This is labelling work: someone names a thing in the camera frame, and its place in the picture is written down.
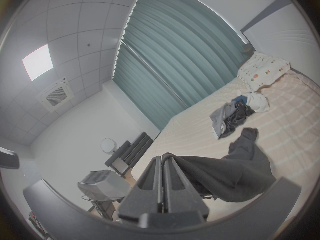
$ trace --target white headboard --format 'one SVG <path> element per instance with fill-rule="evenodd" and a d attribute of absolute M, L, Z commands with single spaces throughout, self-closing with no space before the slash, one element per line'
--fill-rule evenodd
<path fill-rule="evenodd" d="M 245 30 L 253 47 L 290 61 L 291 67 L 320 85 L 320 49 L 306 20 L 291 3 Z"/>

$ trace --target bed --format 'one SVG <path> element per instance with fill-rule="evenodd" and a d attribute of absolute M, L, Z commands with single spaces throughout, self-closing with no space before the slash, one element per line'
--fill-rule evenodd
<path fill-rule="evenodd" d="M 266 96 L 270 111 L 252 114 L 230 136 L 217 140 L 212 133 L 209 115 L 235 98 L 239 89 L 245 91 L 245 83 L 235 78 L 174 116 L 131 174 L 137 180 L 153 157 L 166 152 L 177 156 L 222 158 L 244 127 L 258 128 L 256 143 L 268 156 L 274 177 L 285 176 L 302 187 L 288 220 L 303 206 L 320 173 L 320 89 L 310 79 L 290 70 L 271 86 L 258 90 Z M 208 221 L 229 215 L 255 198 L 237 203 L 204 199 L 210 209 Z"/>

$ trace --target air conditioner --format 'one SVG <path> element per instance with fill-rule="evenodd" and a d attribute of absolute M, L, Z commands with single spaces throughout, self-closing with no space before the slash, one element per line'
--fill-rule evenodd
<path fill-rule="evenodd" d="M 74 97 L 66 77 L 60 78 L 40 92 L 36 98 L 49 112 L 54 112 L 58 107 Z"/>

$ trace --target curtain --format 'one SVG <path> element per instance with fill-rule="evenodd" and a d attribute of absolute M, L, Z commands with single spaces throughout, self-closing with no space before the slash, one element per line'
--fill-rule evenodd
<path fill-rule="evenodd" d="M 138 0 L 122 42 L 113 80 L 160 130 L 246 59 L 236 32 L 197 0 Z"/>

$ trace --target ceiling light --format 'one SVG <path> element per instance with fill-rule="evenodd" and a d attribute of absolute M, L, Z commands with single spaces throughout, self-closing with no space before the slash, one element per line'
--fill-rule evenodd
<path fill-rule="evenodd" d="M 47 44 L 23 58 L 22 62 L 31 81 L 54 67 Z"/>

